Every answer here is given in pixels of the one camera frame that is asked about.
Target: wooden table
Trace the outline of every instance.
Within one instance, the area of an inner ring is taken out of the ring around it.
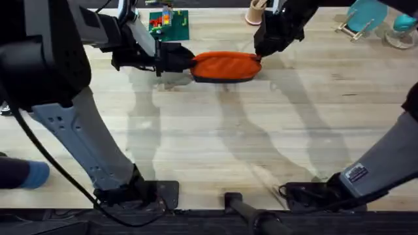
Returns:
[[[144,22],[149,11],[141,10]],[[245,11],[191,9],[191,40],[184,45],[195,54],[254,52],[257,28],[245,23]],[[303,42],[265,58],[254,81],[236,86],[196,84],[187,72],[162,78],[135,69],[117,72],[110,54],[86,48],[98,109],[146,179],[180,182],[180,208],[222,208],[224,192],[239,191],[256,208],[283,209],[274,186],[325,181],[357,160],[393,125],[417,81],[418,51],[396,50],[378,37],[394,12],[356,44],[334,32],[345,13],[321,8],[306,26]],[[28,121],[51,154],[92,192],[86,173],[63,146]],[[43,161],[13,118],[0,118],[0,129],[2,151]],[[418,210],[417,196],[417,183],[409,182],[370,209]],[[0,191],[0,207],[91,204],[52,169],[40,189]]]

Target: light wood surface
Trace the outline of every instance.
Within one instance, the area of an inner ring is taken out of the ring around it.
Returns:
[[[140,11],[144,22],[149,11]],[[191,40],[184,45],[195,54],[253,52],[257,28],[245,23],[245,12],[191,9]],[[417,81],[417,50],[396,50],[378,37],[392,25],[394,12],[356,44],[334,32],[345,13],[344,8],[319,9],[303,42],[265,58],[254,81],[236,86],[196,84],[186,72],[162,78],[133,69],[117,72],[110,54],[86,48],[98,109],[118,146],[146,179],[180,182],[180,208],[222,208],[223,193],[239,191],[256,208],[282,209],[273,186],[325,181],[357,160],[393,125]],[[27,120],[51,154],[92,192],[86,173],[63,146]],[[1,117],[0,129],[1,151],[43,161],[13,118]],[[418,185],[412,181],[369,208],[418,210],[417,196]],[[0,207],[91,204],[52,169],[40,189],[0,191]]]

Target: colorful toy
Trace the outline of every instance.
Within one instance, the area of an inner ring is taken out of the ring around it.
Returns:
[[[149,29],[151,35],[163,42],[189,40],[189,12],[165,5],[161,12],[150,13]]]

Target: black mount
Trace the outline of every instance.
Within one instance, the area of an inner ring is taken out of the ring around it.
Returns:
[[[248,224],[253,235],[290,235],[300,234],[282,224],[276,213],[257,210],[242,202],[240,193],[225,193],[225,213],[238,213]]]
[[[297,182],[286,183],[279,187],[279,194],[286,199],[291,211],[305,212],[311,210],[337,212],[349,210],[367,211],[365,202],[357,200],[338,179],[340,173],[334,174],[326,183]]]
[[[167,209],[173,210],[178,205],[179,188],[180,184],[177,181],[146,181],[135,166],[131,181],[127,185],[106,191],[95,189],[93,194],[108,206],[140,200],[141,207],[145,207],[160,197],[167,203]]]

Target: metal bracket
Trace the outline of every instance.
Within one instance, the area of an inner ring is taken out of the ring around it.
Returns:
[[[340,24],[340,26],[338,26],[338,28],[335,30],[336,33],[343,32],[346,35],[349,35],[351,37],[351,40],[350,40],[351,42],[356,42],[357,40],[359,40],[364,35],[364,33],[366,32],[366,30],[370,27],[370,25],[374,21],[374,19],[370,20],[359,32],[352,31],[351,29],[348,28],[347,24],[354,17],[354,15],[355,15],[356,12],[357,12],[357,10],[354,10],[347,17],[347,19],[344,20],[344,22],[342,22]]]

